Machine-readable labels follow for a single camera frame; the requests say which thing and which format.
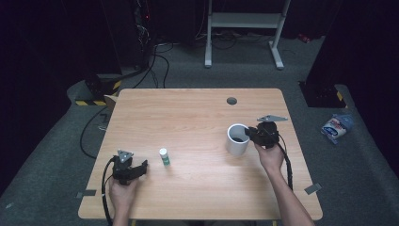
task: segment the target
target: table top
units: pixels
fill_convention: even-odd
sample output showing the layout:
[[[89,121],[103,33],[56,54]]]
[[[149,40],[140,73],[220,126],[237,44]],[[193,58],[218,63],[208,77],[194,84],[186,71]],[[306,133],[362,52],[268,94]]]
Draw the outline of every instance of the table top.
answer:
[[[237,103],[229,105],[233,97]],[[234,123],[256,127],[265,115],[278,121],[293,168],[294,193],[313,219],[323,213],[317,195],[304,189],[313,182],[279,89],[124,89],[120,92],[88,181],[79,216],[105,218],[101,180],[117,150],[134,153],[133,166],[149,161],[139,179],[130,218],[278,219],[273,188],[253,142],[241,156],[226,151],[227,129]],[[168,149],[170,166],[159,155]],[[107,175],[112,173],[112,165]],[[281,171],[286,178],[285,163]],[[108,199],[111,216],[113,208]]]

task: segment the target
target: white cup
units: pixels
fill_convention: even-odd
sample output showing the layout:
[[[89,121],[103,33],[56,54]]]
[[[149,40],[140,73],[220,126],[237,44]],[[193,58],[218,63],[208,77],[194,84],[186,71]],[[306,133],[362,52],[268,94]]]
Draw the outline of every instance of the white cup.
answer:
[[[236,123],[227,130],[226,149],[232,155],[242,155],[249,143],[249,136],[246,135],[245,129],[248,127],[244,124]]]

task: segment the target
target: gray carpet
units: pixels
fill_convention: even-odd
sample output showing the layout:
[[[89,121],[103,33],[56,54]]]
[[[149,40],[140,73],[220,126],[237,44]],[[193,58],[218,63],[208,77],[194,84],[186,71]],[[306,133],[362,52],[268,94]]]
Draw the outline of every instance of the gray carpet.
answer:
[[[375,146],[345,86],[337,86],[348,108],[309,108],[298,81],[306,80],[323,40],[305,44],[280,40],[279,51],[285,65],[275,68],[266,42],[237,43],[227,50],[214,48],[213,67],[205,69],[204,48],[174,45],[159,53],[170,65],[166,88],[278,88],[291,114],[311,178],[322,185],[317,192],[324,212],[316,225],[399,225],[399,183]],[[217,42],[228,47],[230,42]],[[171,45],[158,47],[166,51]],[[167,64],[157,58],[153,67],[162,87]],[[143,74],[122,81],[131,88]],[[68,91],[71,100],[83,82]],[[155,88],[149,73],[138,89]],[[68,112],[38,145],[0,199],[0,225],[106,225],[105,220],[80,219],[78,192],[86,189],[94,160],[82,154],[79,138],[85,125],[101,106],[72,104]],[[320,127],[332,114],[350,113],[355,126],[331,144]],[[96,117],[83,136],[84,149],[98,152],[106,126],[104,115]],[[259,221],[258,225],[272,225]]]

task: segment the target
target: small white bottle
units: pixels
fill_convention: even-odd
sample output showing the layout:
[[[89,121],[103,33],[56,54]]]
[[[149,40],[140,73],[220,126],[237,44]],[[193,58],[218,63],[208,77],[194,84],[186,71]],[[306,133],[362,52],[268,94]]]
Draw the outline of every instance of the small white bottle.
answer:
[[[161,155],[162,161],[164,162],[164,166],[170,165],[168,150],[166,148],[159,150],[159,155]]]

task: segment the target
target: white cap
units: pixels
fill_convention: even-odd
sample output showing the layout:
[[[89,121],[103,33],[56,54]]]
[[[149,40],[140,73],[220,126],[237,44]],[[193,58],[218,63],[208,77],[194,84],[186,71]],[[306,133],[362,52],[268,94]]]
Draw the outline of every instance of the white cap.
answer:
[[[162,148],[159,150],[159,154],[161,154],[161,157],[168,157],[168,150],[166,148]]]

